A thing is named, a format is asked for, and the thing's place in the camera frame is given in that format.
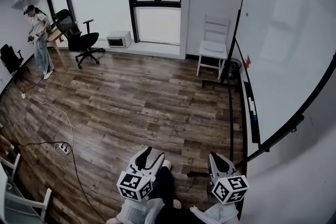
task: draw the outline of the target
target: black chair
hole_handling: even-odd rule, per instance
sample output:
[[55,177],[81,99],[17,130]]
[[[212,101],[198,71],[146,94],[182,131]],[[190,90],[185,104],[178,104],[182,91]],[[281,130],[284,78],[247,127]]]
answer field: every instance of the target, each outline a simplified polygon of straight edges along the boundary
[[99,61],[92,55],[92,53],[96,51],[105,52],[104,49],[91,49],[91,47],[97,42],[99,33],[90,33],[90,22],[92,20],[88,20],[83,24],[87,24],[87,31],[86,35],[81,36],[81,31],[79,31],[76,23],[72,19],[69,11],[66,9],[61,10],[55,15],[57,21],[56,26],[62,32],[62,34],[68,39],[69,42],[69,49],[73,51],[83,51],[81,54],[76,56],[76,62],[78,63],[78,68],[82,69],[81,63],[84,61],[85,58],[91,57],[93,60],[96,61],[96,64],[99,64]]
[[23,62],[23,58],[21,56],[21,50],[19,50],[17,53],[20,55],[20,58],[18,58],[15,53],[14,50],[11,46],[8,46],[7,44],[5,44],[1,49],[0,49],[0,54],[1,54],[1,60],[4,62],[7,70],[9,73],[15,73],[15,79],[14,79],[14,83],[16,83],[16,78],[19,78],[20,81],[22,81],[22,76],[23,73],[25,71],[29,71],[29,68],[24,66],[22,67],[21,64]]

